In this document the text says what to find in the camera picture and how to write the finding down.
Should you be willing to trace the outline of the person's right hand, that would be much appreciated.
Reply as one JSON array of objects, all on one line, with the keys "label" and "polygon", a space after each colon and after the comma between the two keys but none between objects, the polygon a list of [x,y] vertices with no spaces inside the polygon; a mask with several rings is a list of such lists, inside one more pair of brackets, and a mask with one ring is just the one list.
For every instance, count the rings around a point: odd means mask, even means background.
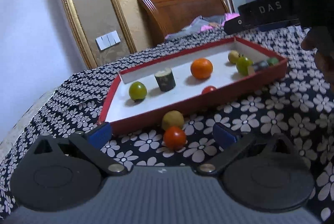
[{"label": "person's right hand", "polygon": [[317,49],[314,56],[315,65],[323,73],[325,81],[331,85],[331,90],[333,90],[333,51],[325,52],[323,48],[332,44],[326,27],[310,29],[301,43],[301,48],[305,51]]}]

